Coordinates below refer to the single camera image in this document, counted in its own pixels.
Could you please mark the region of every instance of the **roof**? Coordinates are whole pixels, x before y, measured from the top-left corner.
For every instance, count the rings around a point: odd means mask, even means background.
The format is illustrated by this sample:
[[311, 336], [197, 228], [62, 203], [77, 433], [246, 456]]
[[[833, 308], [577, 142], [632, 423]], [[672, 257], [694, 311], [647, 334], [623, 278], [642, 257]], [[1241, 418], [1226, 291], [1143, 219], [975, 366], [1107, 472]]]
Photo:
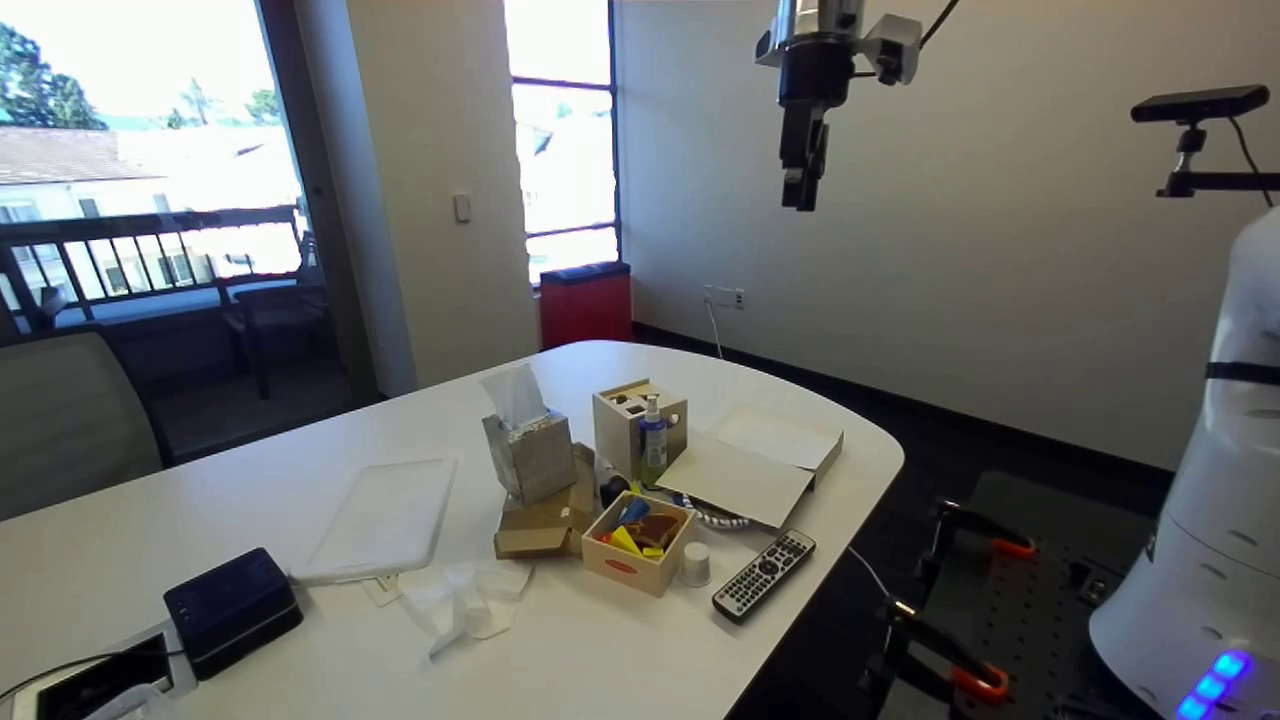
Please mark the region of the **roof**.
[[77, 130], [0, 130], [0, 188], [13, 185], [84, 185], [148, 182], [158, 174], [127, 165], [111, 131]]

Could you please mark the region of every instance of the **black device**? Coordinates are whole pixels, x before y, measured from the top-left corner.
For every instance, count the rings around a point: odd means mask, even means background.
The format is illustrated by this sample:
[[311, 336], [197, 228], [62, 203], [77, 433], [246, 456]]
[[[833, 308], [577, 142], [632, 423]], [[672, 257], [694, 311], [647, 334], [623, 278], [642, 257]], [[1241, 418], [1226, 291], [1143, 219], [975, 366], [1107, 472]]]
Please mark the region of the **black device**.
[[1170, 92], [1150, 98], [1133, 110], [1136, 126], [1200, 126], [1216, 116], [1243, 116], [1274, 99], [1264, 84], [1235, 84], [1235, 89], [1200, 89], [1200, 92]]
[[749, 620], [808, 557], [808, 536], [777, 533], [777, 542], [712, 596], [717, 613], [735, 624]]
[[44, 690], [38, 695], [38, 720], [84, 720], [124, 695], [127, 690], [173, 690], [164, 638], [148, 638], [99, 666]]
[[263, 548], [164, 592], [164, 604], [197, 681], [226, 673], [306, 620], [290, 577]]

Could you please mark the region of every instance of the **wall outlet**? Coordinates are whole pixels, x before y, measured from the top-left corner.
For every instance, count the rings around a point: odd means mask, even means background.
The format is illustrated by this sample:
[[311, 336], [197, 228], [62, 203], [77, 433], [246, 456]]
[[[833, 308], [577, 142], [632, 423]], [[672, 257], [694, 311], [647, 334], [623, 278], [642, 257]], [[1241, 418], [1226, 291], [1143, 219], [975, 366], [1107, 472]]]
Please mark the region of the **wall outlet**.
[[703, 284], [703, 306], [712, 306], [712, 308], [749, 308], [749, 291], [743, 290]]

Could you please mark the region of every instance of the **white wall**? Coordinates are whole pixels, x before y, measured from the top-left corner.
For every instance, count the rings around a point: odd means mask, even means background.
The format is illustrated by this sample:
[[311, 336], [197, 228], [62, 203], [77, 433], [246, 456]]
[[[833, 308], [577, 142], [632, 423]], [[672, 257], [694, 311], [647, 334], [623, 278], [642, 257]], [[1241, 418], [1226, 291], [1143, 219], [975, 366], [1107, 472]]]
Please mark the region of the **white wall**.
[[[943, 0], [868, 0], [933, 22]], [[1280, 79], [1280, 6], [965, 0], [912, 89], [833, 114], [819, 212], [781, 208], [773, 0], [619, 0], [619, 188], [647, 325], [1172, 470], [1255, 196], [1156, 202], [1153, 92]], [[1280, 165], [1278, 110], [1243, 116]], [[1228, 126], [1200, 167], [1243, 167]]]
[[533, 351], [499, 0], [310, 0], [299, 23], [379, 384]]

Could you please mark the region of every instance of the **window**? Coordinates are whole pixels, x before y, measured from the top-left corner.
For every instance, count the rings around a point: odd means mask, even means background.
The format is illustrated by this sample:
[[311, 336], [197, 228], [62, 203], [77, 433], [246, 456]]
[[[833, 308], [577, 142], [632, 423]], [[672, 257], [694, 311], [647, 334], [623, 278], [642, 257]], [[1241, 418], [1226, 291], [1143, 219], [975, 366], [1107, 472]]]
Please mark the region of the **window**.
[[613, 0], [504, 0], [527, 282], [617, 262]]
[[[281, 219], [267, 233], [210, 228], [212, 218], [187, 236], [109, 225], [230, 208]], [[13, 284], [97, 306], [210, 284], [210, 269], [295, 269], [294, 208], [299, 182], [255, 0], [0, 6], [5, 306]], [[104, 219], [104, 236], [5, 241], [5, 225], [31, 219]]]

